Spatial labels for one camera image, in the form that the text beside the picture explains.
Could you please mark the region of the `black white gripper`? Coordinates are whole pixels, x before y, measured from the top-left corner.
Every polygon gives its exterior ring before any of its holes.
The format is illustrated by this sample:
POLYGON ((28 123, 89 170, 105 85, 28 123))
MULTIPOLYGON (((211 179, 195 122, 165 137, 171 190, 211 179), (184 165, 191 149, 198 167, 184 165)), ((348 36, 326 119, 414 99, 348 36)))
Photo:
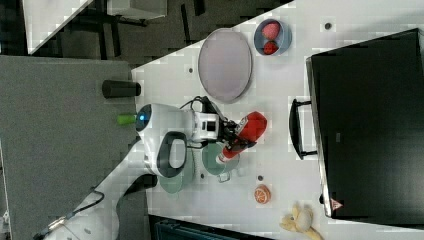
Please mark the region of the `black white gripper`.
MULTIPOLYGON (((200 143, 203 141, 220 141, 223 137, 223 121, 218 114, 194 113, 194 130, 192 140, 200 143)), ((248 139, 232 139, 226 142, 229 150, 244 150, 257 144, 248 139)))

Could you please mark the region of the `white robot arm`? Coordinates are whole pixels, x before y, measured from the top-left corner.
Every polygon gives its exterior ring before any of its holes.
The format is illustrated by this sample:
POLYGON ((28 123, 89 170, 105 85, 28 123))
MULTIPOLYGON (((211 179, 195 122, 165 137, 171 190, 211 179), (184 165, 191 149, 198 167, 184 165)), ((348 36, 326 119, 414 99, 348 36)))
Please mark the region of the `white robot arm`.
POLYGON ((140 137, 125 158, 70 213, 56 219, 32 240, 116 240, 117 205, 144 175, 172 178, 185 167, 192 143, 205 147, 220 142, 212 162, 225 166, 253 147, 267 128, 267 119, 251 112, 238 123, 226 119, 214 104, 198 112, 164 104, 147 104, 136 115, 140 137))

